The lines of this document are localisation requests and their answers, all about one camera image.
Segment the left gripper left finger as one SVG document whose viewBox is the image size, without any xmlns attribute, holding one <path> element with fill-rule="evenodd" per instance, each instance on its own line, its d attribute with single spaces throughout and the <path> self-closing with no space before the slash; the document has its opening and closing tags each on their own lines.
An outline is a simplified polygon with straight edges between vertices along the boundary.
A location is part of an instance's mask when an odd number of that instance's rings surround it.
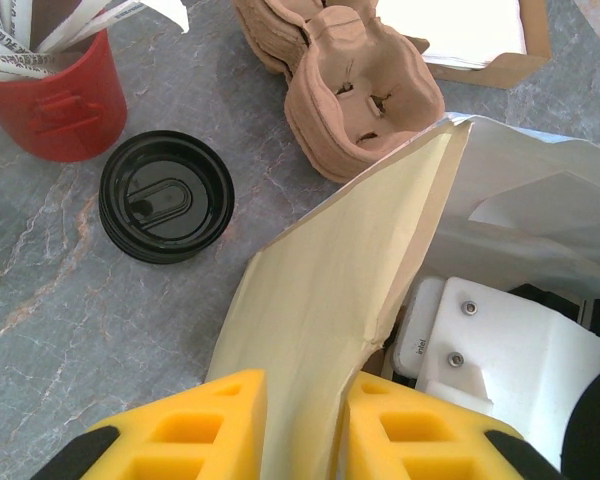
<svg viewBox="0 0 600 480">
<path fill-rule="evenodd" d="M 257 479 L 267 382 L 250 369 L 105 418 L 37 479 Z"/>
</svg>

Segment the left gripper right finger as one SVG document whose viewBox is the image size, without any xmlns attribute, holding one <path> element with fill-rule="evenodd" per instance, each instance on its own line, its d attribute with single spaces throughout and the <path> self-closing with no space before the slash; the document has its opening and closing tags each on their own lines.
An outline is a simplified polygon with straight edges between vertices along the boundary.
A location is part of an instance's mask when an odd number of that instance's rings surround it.
<svg viewBox="0 0 600 480">
<path fill-rule="evenodd" d="M 339 479 L 561 479 L 509 425 L 365 372 L 348 393 Z"/>
</svg>

